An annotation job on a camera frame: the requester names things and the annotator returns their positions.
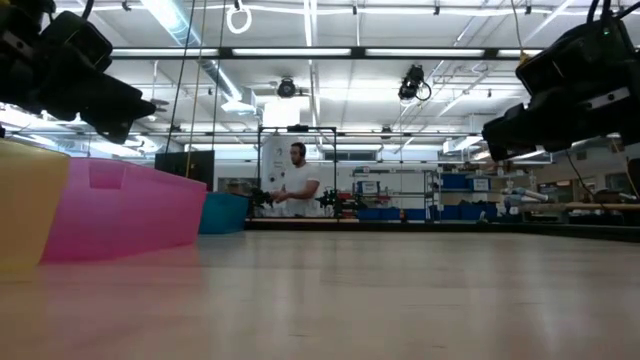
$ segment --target teal bin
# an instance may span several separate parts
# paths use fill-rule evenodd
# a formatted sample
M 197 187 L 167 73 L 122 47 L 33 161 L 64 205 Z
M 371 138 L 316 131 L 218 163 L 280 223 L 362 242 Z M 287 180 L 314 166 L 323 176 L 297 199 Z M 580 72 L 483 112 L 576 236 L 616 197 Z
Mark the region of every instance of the teal bin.
M 226 193 L 209 193 L 202 209 L 199 233 L 230 234 L 244 230 L 249 198 Z

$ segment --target floor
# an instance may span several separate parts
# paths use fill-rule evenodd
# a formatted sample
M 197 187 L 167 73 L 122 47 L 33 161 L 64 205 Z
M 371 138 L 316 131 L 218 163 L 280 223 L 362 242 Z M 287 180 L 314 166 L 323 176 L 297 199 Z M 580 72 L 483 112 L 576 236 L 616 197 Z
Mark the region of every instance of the floor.
M 0 277 L 0 359 L 640 358 L 640 247 L 247 232 Z

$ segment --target gymnastic ring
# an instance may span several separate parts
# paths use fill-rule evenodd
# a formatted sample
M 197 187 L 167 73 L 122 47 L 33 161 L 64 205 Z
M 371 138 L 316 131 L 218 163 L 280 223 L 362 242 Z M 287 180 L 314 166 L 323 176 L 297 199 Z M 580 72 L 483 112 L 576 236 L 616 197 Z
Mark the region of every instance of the gymnastic ring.
M 240 29 L 236 28 L 233 25 L 233 14 L 239 13 L 239 12 L 244 12 L 247 14 L 247 21 L 244 24 L 244 26 L 241 27 Z M 240 10 L 231 8 L 229 9 L 229 11 L 227 11 L 227 27 L 229 28 L 229 31 L 231 31 L 234 34 L 242 34 L 243 32 L 249 30 L 249 27 L 251 26 L 252 21 L 253 21 L 253 18 L 251 17 L 251 10 L 248 8 L 242 8 Z

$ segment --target black pole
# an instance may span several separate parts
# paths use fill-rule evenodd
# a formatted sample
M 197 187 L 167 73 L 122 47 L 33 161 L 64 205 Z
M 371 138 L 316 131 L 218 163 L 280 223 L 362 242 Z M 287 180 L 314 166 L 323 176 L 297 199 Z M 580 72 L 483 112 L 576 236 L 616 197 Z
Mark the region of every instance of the black pole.
M 338 131 L 336 128 L 333 129 L 333 190 L 336 192 L 338 198 L 336 201 L 340 200 L 340 195 L 338 194 Z M 340 216 L 335 212 L 333 212 L 333 216 L 338 219 L 340 222 Z
M 262 126 L 258 126 L 258 189 L 262 190 L 262 170 L 260 169 L 260 153 L 262 152 Z

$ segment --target blue storage bin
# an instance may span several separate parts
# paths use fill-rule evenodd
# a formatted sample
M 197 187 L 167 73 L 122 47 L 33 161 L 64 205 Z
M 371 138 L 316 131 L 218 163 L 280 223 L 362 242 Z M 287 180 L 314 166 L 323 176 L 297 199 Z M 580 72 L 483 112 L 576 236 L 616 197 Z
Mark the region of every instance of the blue storage bin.
M 209 193 L 204 201 L 200 234 L 230 234 L 244 230 L 249 209 L 249 198 L 244 196 Z
M 443 174 L 442 189 L 468 189 L 467 176 L 465 174 Z
M 381 220 L 400 220 L 400 209 L 380 209 Z
M 358 210 L 358 220 L 380 220 L 380 209 Z
M 485 207 L 486 217 L 496 217 L 498 216 L 498 207 L 496 204 L 487 204 Z
M 471 191 L 486 192 L 491 190 L 491 179 L 475 178 L 468 179 L 467 187 Z
M 424 220 L 427 217 L 425 209 L 406 209 L 404 215 L 407 220 Z
M 438 211 L 436 205 L 431 205 L 429 206 L 429 212 L 431 214 L 431 220 L 460 220 L 458 205 L 445 205 L 442 213 Z
M 476 221 L 480 219 L 480 214 L 485 211 L 484 205 L 459 205 L 460 220 Z

